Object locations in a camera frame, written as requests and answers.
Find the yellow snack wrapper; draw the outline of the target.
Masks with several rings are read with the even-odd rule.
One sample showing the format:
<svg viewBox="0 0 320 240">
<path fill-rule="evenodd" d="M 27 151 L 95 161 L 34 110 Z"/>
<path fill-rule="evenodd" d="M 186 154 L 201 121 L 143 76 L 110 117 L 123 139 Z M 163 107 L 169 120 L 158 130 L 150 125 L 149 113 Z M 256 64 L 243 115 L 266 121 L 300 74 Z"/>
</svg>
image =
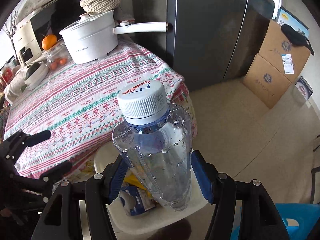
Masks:
<svg viewBox="0 0 320 240">
<path fill-rule="evenodd" d="M 124 182 L 128 183 L 130 185 L 133 185 L 139 189 L 142 189 L 144 191 L 147 191 L 146 187 L 137 179 L 137 177 L 134 174 L 126 175 L 124 178 Z"/>
</svg>

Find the blue white carton box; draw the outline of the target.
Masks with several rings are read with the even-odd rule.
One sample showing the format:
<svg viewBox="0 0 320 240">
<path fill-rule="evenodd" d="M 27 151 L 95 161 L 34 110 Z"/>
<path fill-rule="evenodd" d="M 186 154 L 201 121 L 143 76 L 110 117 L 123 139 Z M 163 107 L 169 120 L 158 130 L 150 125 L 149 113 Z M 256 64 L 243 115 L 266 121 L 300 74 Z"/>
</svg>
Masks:
<svg viewBox="0 0 320 240">
<path fill-rule="evenodd" d="M 125 186 L 119 191 L 119 197 L 128 216 L 138 216 L 156 208 L 155 202 L 147 192 L 135 186 Z"/>
</svg>

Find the clear plastic water bottle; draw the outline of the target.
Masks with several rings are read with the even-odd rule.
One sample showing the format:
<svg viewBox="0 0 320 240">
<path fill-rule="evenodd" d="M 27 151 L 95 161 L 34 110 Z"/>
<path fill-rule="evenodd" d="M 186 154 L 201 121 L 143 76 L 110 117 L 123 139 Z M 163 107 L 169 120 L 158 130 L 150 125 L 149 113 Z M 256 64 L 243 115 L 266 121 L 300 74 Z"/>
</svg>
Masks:
<svg viewBox="0 0 320 240">
<path fill-rule="evenodd" d="M 163 83 L 142 80 L 117 95 L 124 121 L 112 140 L 129 169 L 161 206 L 184 210 L 191 198 L 191 118 L 167 101 Z"/>
</svg>

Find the patterned tablecloth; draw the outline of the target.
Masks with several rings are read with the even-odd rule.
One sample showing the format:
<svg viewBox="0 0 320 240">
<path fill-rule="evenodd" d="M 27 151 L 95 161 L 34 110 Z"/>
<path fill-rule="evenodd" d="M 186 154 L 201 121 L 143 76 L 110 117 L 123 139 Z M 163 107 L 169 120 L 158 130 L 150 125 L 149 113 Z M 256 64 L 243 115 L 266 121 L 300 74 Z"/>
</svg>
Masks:
<svg viewBox="0 0 320 240">
<path fill-rule="evenodd" d="M 72 164 L 101 142 L 123 120 L 117 95 L 142 80 L 158 80 L 172 100 L 183 76 L 144 47 L 121 40 L 102 60 L 68 63 L 11 105 L 4 136 L 22 130 L 33 135 L 50 130 L 51 137 L 28 147 L 15 164 L 19 175 L 39 178 L 63 161 Z"/>
</svg>

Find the white bowl stack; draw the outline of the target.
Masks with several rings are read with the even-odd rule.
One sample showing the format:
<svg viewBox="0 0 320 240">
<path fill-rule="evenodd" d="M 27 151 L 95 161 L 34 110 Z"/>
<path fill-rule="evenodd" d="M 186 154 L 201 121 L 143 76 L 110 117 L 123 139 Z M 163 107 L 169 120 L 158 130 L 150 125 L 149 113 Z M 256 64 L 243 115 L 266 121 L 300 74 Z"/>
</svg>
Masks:
<svg viewBox="0 0 320 240">
<path fill-rule="evenodd" d="M 28 79 L 25 78 L 25 85 L 21 88 L 22 92 L 25 90 L 33 90 L 36 88 L 47 76 L 49 68 L 46 63 L 41 63 L 40 67 Z"/>
</svg>

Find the red tea tin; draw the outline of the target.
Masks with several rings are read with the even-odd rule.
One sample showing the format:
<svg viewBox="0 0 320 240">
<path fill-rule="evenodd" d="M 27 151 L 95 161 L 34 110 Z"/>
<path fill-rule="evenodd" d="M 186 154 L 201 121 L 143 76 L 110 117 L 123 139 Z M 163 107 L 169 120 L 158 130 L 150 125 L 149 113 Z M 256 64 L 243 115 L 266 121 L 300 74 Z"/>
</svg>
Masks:
<svg viewBox="0 0 320 240">
<path fill-rule="evenodd" d="M 6 85 L 8 85 L 13 79 L 13 72 L 9 66 L 4 66 L 1 69 L 1 78 Z"/>
</svg>

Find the cream air fryer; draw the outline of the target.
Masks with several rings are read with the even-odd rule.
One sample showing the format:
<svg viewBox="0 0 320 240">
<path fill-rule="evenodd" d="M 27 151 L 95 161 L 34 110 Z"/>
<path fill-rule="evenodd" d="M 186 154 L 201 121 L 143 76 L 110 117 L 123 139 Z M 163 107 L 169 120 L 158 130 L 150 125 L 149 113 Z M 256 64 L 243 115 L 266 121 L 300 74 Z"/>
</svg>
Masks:
<svg viewBox="0 0 320 240">
<path fill-rule="evenodd" d="M 42 55 L 42 50 L 30 21 L 17 27 L 16 33 L 13 35 L 13 42 L 21 66 L 34 62 Z"/>
</svg>

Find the orange tangerine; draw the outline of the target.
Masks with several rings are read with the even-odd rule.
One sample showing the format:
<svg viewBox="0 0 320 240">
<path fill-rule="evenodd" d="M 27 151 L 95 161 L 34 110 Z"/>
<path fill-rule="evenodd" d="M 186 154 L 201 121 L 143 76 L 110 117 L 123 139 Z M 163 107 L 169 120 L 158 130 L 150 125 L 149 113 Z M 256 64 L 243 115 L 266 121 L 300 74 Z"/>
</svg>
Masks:
<svg viewBox="0 0 320 240">
<path fill-rule="evenodd" d="M 42 39 L 41 46 L 43 50 L 49 50 L 57 42 L 57 36 L 54 34 L 49 34 Z"/>
</svg>

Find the lower cardboard box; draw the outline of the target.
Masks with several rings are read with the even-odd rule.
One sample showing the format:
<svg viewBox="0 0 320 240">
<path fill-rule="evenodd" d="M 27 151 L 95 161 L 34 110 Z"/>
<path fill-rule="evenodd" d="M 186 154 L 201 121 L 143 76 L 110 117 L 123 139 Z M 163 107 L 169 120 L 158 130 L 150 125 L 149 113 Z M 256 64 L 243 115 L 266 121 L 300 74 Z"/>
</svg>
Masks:
<svg viewBox="0 0 320 240">
<path fill-rule="evenodd" d="M 243 83 L 269 109 L 276 105 L 291 85 L 291 82 L 276 67 L 259 54 L 255 55 Z"/>
</svg>

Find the cardboard box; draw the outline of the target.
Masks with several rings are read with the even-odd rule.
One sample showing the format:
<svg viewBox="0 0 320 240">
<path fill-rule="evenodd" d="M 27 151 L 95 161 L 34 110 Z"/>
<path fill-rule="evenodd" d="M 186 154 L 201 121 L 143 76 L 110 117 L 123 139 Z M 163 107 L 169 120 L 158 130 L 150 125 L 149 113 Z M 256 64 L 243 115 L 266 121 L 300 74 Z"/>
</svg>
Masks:
<svg viewBox="0 0 320 240">
<path fill-rule="evenodd" d="M 276 67 L 259 54 L 255 55 L 243 83 L 269 109 L 276 105 L 291 85 L 291 82 Z"/>
<path fill-rule="evenodd" d="M 294 46 L 281 31 L 281 26 L 270 21 L 258 54 L 293 83 L 311 53 L 305 46 Z"/>
</svg>

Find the black microwave oven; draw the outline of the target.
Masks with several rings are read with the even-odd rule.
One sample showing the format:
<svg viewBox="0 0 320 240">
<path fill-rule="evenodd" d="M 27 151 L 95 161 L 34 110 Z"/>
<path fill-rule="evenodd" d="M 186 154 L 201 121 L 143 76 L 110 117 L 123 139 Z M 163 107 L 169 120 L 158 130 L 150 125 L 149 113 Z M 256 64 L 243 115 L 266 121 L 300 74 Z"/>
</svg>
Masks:
<svg viewBox="0 0 320 240">
<path fill-rule="evenodd" d="M 59 32 L 80 19 L 80 15 L 85 12 L 80 6 L 80 1 L 53 0 L 31 18 L 31 25 L 40 50 L 43 50 L 42 40 L 45 36 L 54 34 L 59 40 L 62 38 Z"/>
</svg>

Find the upper cardboard box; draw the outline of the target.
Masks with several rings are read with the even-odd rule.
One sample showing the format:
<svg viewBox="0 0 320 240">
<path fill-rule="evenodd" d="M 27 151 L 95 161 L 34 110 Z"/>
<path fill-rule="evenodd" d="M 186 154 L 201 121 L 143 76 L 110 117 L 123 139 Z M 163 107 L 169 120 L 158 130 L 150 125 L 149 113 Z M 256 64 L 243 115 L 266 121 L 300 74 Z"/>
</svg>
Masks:
<svg viewBox="0 0 320 240">
<path fill-rule="evenodd" d="M 281 26 L 270 21 L 258 54 L 293 83 L 311 53 L 305 46 L 294 46 L 281 31 Z"/>
</svg>

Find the dark grey refrigerator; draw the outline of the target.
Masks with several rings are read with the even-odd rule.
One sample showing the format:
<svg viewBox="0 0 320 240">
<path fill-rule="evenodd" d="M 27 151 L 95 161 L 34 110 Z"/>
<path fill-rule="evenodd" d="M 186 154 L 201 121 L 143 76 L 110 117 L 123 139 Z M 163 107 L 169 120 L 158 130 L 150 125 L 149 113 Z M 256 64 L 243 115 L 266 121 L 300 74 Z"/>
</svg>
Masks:
<svg viewBox="0 0 320 240">
<path fill-rule="evenodd" d="M 164 21 L 165 33 L 136 42 L 181 74 L 189 90 L 244 76 L 259 51 L 273 0 L 132 0 L 137 22 Z"/>
</svg>

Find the woven straw basket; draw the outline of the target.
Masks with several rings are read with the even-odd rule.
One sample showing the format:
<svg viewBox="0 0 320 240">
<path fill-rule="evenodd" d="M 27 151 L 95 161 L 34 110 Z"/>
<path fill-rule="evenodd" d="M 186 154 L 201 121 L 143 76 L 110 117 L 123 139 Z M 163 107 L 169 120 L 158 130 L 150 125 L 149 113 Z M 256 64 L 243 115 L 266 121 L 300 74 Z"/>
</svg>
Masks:
<svg viewBox="0 0 320 240">
<path fill-rule="evenodd" d="M 114 10 L 121 0 L 81 0 L 80 7 L 87 13 L 100 14 Z"/>
</svg>

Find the blue yellow product box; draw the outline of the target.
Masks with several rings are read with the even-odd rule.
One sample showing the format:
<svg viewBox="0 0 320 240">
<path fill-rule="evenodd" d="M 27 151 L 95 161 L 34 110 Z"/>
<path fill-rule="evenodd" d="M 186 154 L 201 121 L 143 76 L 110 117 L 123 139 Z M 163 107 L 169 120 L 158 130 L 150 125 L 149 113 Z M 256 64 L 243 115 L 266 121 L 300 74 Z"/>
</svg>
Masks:
<svg viewBox="0 0 320 240">
<path fill-rule="evenodd" d="M 284 7 L 278 9 L 276 22 L 279 25 L 287 24 L 305 37 L 309 37 L 309 27 Z"/>
</svg>

